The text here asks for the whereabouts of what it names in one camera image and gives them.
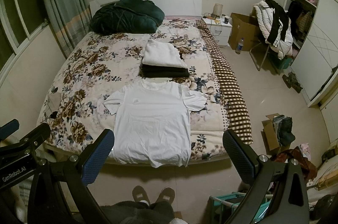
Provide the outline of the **small cardboard box with clothes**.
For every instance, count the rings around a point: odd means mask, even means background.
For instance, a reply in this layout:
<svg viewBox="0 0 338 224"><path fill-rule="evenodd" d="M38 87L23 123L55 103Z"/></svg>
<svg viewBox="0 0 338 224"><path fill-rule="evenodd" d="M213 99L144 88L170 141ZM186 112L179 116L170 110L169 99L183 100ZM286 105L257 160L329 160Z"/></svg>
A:
<svg viewBox="0 0 338 224"><path fill-rule="evenodd" d="M262 137L269 154L279 154L288 150L296 139L292 132L293 119L289 116L279 113L266 115L262 125Z"/></svg>

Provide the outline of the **brown checkered blanket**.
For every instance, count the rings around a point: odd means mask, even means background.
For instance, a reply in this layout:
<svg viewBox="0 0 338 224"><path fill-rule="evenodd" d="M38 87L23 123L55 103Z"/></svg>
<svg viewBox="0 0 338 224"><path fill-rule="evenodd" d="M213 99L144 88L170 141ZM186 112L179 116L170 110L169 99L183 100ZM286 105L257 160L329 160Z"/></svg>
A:
<svg viewBox="0 0 338 224"><path fill-rule="evenodd" d="M221 109L224 113L224 128L232 129L245 144L252 144L250 117L237 78L206 23L198 19L196 20L196 28L211 57L211 64L221 97Z"/></svg>

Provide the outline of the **white puffer jacket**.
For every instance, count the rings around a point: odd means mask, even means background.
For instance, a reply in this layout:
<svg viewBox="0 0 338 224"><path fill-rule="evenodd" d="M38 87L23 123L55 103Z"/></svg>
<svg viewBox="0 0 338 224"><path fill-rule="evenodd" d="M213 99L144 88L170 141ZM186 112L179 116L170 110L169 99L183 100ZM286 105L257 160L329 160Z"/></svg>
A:
<svg viewBox="0 0 338 224"><path fill-rule="evenodd" d="M253 13L257 17L258 25L265 38L265 42L270 45L271 49L277 52L278 58L282 60L285 56L292 56L293 37L290 28L291 20L289 19L289 28L286 32L285 41L280 41L278 46L274 47L267 41L273 22L273 9L269 8L265 0L263 0L253 6Z"/></svg>

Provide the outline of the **teal drying rack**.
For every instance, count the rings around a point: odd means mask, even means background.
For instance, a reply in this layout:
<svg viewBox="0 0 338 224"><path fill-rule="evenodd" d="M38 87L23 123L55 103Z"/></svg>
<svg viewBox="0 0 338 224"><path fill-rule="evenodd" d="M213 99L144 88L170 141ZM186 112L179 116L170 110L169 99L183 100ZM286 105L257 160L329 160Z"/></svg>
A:
<svg viewBox="0 0 338 224"><path fill-rule="evenodd" d="M245 195L246 194L242 192L232 192L231 194L218 197L210 196L210 223L225 223L232 215L232 213L236 211L237 207L240 205ZM270 205L272 197L272 194L266 194L255 217L252 220L252 223L258 223L263 219Z"/></svg>

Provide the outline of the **white wardrobe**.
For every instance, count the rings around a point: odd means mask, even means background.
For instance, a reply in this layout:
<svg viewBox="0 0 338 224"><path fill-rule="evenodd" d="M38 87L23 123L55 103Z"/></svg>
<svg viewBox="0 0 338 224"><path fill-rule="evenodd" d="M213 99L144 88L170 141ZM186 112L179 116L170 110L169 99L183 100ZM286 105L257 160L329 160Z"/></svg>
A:
<svg viewBox="0 0 338 224"><path fill-rule="evenodd" d="M316 105L334 90L337 84L337 0L301 2L313 11L313 20L302 44L294 44L300 50L291 69L301 84L308 107ZM288 9L292 0L285 0Z"/></svg>

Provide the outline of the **beige table lamp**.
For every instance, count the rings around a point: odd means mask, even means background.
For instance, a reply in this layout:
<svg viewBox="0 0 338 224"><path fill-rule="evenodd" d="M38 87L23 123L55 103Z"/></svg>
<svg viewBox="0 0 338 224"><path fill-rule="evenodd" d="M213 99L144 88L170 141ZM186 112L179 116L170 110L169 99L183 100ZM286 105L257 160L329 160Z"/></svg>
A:
<svg viewBox="0 0 338 224"><path fill-rule="evenodd" d="M213 7L213 15L215 17L220 17L222 15L223 5L220 3L216 3Z"/></svg>

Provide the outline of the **white t-shirt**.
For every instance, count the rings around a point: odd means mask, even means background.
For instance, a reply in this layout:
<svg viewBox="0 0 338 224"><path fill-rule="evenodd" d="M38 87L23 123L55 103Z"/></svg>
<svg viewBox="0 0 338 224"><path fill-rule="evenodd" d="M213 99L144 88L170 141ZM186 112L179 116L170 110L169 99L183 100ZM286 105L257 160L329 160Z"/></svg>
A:
<svg viewBox="0 0 338 224"><path fill-rule="evenodd" d="M120 164L187 166L191 156L190 114L205 108L208 96L176 82L140 80L98 102L114 116L112 156Z"/></svg>

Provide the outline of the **right slipper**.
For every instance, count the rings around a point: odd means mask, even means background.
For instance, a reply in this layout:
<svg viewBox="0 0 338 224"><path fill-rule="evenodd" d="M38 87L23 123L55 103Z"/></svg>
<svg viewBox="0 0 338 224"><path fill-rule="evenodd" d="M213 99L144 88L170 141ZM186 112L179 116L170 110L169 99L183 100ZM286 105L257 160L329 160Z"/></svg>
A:
<svg viewBox="0 0 338 224"><path fill-rule="evenodd" d="M159 194L159 196L158 196L158 198L156 200L156 203L166 201L170 205L172 205L174 199L175 199L175 191L174 191L174 189L172 189L171 187L165 187L160 192L160 194Z"/></svg>

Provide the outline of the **black striped jacket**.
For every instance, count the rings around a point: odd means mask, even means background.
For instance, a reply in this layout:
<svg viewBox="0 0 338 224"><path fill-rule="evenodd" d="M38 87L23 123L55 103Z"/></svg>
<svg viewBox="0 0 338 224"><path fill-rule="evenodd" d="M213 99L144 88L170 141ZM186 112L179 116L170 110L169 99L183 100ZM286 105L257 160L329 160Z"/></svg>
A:
<svg viewBox="0 0 338 224"><path fill-rule="evenodd" d="M265 0L269 8L273 9L273 22L267 41L277 47L280 41L285 41L289 28L289 16L283 7L274 0Z"/></svg>

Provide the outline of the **folded black garment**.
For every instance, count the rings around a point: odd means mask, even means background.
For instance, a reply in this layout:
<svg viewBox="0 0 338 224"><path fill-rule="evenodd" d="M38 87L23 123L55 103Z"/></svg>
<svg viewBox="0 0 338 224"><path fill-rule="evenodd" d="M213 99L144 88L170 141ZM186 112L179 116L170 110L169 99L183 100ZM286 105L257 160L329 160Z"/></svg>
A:
<svg viewBox="0 0 338 224"><path fill-rule="evenodd" d="M140 66L139 75L146 78L188 78L190 76L187 68L144 64Z"/></svg>

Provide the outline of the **dark shoes on floor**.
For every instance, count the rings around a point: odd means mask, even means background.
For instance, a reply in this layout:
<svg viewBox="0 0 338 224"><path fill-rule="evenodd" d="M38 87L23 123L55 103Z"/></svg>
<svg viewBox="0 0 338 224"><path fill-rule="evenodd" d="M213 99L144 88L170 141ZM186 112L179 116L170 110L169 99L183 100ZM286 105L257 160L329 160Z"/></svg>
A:
<svg viewBox="0 0 338 224"><path fill-rule="evenodd" d="M293 72L289 72L288 75L283 74L282 79L288 88L293 88L297 93L303 89Z"/></svg>

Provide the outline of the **floral bed blanket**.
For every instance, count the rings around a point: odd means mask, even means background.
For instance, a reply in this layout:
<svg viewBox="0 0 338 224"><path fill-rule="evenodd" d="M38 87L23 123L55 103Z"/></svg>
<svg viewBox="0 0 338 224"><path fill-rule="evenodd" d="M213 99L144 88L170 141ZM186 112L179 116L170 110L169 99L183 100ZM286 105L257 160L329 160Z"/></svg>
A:
<svg viewBox="0 0 338 224"><path fill-rule="evenodd" d="M97 102L140 80L148 40L174 45L188 67L188 78L178 83L208 97L206 107L191 114L192 161L226 157L222 135L229 121L216 73L222 53L203 21L184 18L164 20L154 34L88 33L55 76L41 108L38 122L51 128L47 149L77 153L104 128L113 127L114 117L108 112L99 115Z"/></svg>

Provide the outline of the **window frame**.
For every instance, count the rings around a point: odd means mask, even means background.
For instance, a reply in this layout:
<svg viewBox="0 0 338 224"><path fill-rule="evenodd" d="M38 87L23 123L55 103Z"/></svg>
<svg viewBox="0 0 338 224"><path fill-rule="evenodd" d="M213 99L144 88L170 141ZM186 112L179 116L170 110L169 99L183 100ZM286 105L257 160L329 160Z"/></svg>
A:
<svg viewBox="0 0 338 224"><path fill-rule="evenodd" d="M1 0L1 81L48 23L43 0Z"/></svg>

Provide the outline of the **clothes pile on floor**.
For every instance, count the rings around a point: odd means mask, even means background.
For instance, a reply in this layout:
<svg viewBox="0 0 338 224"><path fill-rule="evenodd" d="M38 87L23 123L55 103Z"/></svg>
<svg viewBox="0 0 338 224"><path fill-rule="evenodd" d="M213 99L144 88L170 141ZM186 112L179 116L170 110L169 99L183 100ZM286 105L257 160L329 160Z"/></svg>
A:
<svg viewBox="0 0 338 224"><path fill-rule="evenodd" d="M285 163L287 160L296 159L301 167L305 182L314 180L317 176L317 167L306 157L303 157L299 147L280 152L274 159L274 162Z"/></svg>

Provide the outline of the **folding chair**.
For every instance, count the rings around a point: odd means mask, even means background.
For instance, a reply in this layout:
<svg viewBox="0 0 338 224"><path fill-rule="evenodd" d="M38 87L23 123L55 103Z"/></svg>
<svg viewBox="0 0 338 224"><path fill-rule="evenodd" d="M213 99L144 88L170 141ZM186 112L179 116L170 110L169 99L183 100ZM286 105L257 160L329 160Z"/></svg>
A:
<svg viewBox="0 0 338 224"><path fill-rule="evenodd" d="M271 67L274 69L274 72L279 74L279 70L276 65L276 61L278 60L278 54L273 49L271 49L270 45L266 44L263 41L258 41L249 50L249 55L253 60L256 70L260 71L265 65L265 62L269 61Z"/></svg>

